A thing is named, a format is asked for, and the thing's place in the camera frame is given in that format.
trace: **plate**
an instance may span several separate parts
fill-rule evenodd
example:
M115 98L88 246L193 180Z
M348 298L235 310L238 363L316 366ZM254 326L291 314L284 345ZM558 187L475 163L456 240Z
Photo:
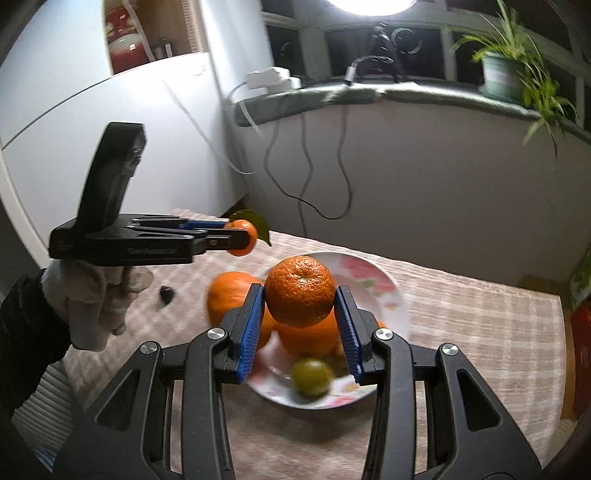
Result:
M408 341L410 320L402 291L384 270L364 258L340 252L314 252L314 257L329 269L335 283L347 285L360 309L369 310L377 320ZM252 372L246 379L259 395L280 405L303 410L324 410L348 405L375 391L375 385L360 387L353 376L337 377L330 391L309 400L291 388L289 372L298 359L282 346L277 332L257 353Z

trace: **red object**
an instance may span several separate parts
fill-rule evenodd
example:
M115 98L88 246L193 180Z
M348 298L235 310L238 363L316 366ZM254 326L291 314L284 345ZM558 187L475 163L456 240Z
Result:
M591 302L584 301L573 313L576 380L574 387L574 412L582 415L591 404Z
M105 32L114 73L149 62L134 20L125 7L115 8L106 14Z

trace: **checkered tablecloth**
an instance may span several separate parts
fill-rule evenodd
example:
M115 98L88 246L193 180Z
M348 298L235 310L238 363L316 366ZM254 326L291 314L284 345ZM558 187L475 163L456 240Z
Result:
M175 215L209 218L178 210ZM154 267L155 281L129 310L128 330L104 352L71 349L64 365L75 394L87 407L146 340L162 346L189 342L208 326L205 299L224 271L261 277L284 258L306 252L352 252L314 240L272 233L273 247L258 242L252 253L233 257L210 252L191 265ZM558 425L565 379L564 323L555 296L352 252L376 263L400 284L411 318L410 341L437 348L458 344L513 415L545 463ZM161 285L177 296L163 307ZM375 397L325 411L294 410L259 397L247 385L224 386L228 434L236 477L241 480L358 480L368 446ZM178 396L175 402L178 414ZM417 392L417 471L425 468L424 392ZM173 438L178 438L173 422ZM178 469L178 445L173 465Z

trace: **potted plant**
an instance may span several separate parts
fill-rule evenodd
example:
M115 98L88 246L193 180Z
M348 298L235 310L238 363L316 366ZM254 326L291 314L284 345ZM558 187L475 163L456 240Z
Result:
M500 10L500 28L482 15L482 18L495 29L496 33L492 38L467 34L456 42L452 51L455 52L464 43L473 41L483 45L472 56L473 61L482 62L485 84L481 92L496 100L522 103L524 61L532 41L523 27L517 23L516 10L511 8L508 12L503 0L496 0L496 2Z
M558 160L558 145L552 127L563 130L562 123L566 120L566 109L571 108L575 117L577 111L567 98L558 95L560 84L552 79L537 48L536 55L528 56L524 64L526 71L522 79L525 87L523 103L526 107L537 110L540 119L530 126L523 143L525 145L538 129L544 126L548 130L554 145L554 157Z

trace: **metal screw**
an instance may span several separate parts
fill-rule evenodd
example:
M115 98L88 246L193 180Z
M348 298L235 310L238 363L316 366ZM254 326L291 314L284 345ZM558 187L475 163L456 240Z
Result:
M156 342L145 342L139 347L139 351L146 355L154 353L156 350L158 350L158 344Z
M453 343L444 343L441 346L441 351L446 355L454 356L457 355L460 349L457 347L457 345L454 345Z
M226 331L221 328L212 328L207 332L207 336L211 338L211 340L219 340L226 336Z
M392 333L392 330L389 330L387 328L380 328L375 331L375 336L380 340L390 340L394 336L394 334Z

